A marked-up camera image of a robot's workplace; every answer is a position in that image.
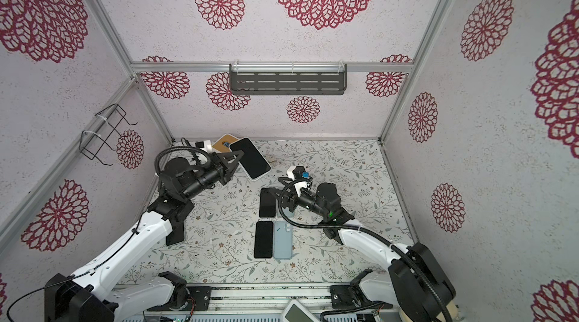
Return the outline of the light blue phone case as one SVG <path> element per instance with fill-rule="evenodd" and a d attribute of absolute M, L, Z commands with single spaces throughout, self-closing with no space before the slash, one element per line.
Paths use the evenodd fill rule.
<path fill-rule="evenodd" d="M 293 255 L 293 226 L 284 220 L 274 222 L 273 257 L 289 260 Z"/>
<path fill-rule="evenodd" d="M 278 216 L 283 218 L 284 216 L 287 218 L 292 219 L 294 217 L 294 212 L 290 210 L 290 203 L 288 201 L 288 197 L 281 197 L 280 195 L 277 197 L 277 209 L 278 209 Z"/>

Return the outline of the black phone with screen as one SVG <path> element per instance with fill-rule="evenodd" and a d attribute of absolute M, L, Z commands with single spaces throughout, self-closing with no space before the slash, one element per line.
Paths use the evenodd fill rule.
<path fill-rule="evenodd" d="M 273 257 L 274 223 L 272 221 L 259 221 L 256 223 L 254 251 L 255 259 L 268 259 Z"/>

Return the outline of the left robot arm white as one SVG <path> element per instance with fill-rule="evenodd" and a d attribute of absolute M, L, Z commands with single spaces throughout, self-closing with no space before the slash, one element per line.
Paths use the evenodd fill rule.
<path fill-rule="evenodd" d="M 192 199 L 217 183 L 226 185 L 244 153 L 208 153 L 184 146 L 205 161 L 193 165 L 184 157 L 165 164 L 165 155 L 179 151 L 170 147 L 155 157 L 159 179 L 158 198 L 138 221 L 99 256 L 66 277 L 54 275 L 45 286 L 46 321 L 122 321 L 149 308 L 162 306 L 180 310 L 190 294 L 184 278 L 162 272 L 152 280 L 116 292 L 115 286 L 127 271 L 157 243 L 175 245 L 185 239 L 185 220 L 194 208 Z"/>

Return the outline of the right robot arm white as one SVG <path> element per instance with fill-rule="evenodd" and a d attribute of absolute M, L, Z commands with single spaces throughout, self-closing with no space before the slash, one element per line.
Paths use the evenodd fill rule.
<path fill-rule="evenodd" d="M 320 229 L 330 240 L 351 248 L 378 266 L 366 269 L 348 286 L 331 287 L 336 293 L 330 315 L 384 309 L 398 310 L 405 321 L 454 321 L 458 316 L 456 291 L 434 254 L 422 243 L 394 243 L 366 228 L 342 207 L 333 183 L 315 191 L 307 177 L 282 177 L 283 188 L 268 194 L 280 216 L 301 229 Z"/>

